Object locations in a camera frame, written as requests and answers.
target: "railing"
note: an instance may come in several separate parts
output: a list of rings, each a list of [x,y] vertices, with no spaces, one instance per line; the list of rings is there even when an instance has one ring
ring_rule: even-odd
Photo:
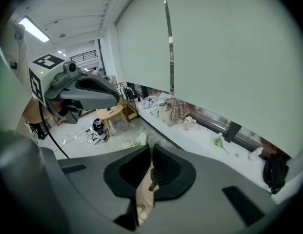
[[[93,58],[96,58],[96,50],[92,50],[92,51],[88,51],[73,57],[70,57],[71,60],[75,61],[77,64],[82,62],[82,61],[86,61],[86,60],[90,60]]]

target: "ceiling light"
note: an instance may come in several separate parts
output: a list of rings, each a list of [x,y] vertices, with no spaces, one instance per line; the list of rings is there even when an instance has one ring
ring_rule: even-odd
[[[28,18],[23,18],[19,24],[22,24],[25,27],[25,30],[31,35],[35,36],[37,39],[42,42],[49,41],[47,35],[45,35],[37,26],[35,26]]]

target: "roller blind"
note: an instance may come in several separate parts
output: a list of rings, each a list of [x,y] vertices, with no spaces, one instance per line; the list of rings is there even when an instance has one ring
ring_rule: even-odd
[[[169,36],[163,0],[133,0],[117,23],[126,81],[170,91]]]
[[[303,35],[279,0],[167,0],[175,96],[303,148]]]

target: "wooden stool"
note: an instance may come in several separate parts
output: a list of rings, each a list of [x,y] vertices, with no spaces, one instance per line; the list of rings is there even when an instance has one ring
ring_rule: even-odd
[[[109,120],[111,120],[112,118],[121,115],[122,119],[124,120],[124,122],[128,125],[128,121],[122,111],[123,106],[118,104],[114,107],[111,108],[112,113],[108,113],[107,109],[97,109],[97,114],[98,114],[98,118],[103,120],[103,122],[105,123],[109,135],[112,136],[111,130],[110,130],[110,126],[109,126]]]

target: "floor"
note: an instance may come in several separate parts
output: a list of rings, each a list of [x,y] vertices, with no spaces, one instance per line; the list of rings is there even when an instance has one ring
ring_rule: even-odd
[[[121,117],[110,121],[113,136],[110,136],[106,142],[97,145],[89,144],[86,140],[88,133],[85,131],[89,129],[91,122],[96,118],[97,113],[93,112],[80,118],[76,125],[56,125],[50,129],[50,133],[70,158],[100,155],[125,149],[127,141],[134,141],[140,133],[147,134],[148,143],[151,145],[158,142],[163,146],[173,146],[141,118],[132,120],[127,126]],[[38,144],[52,149],[57,159],[66,158],[49,136],[44,140],[38,140]]]

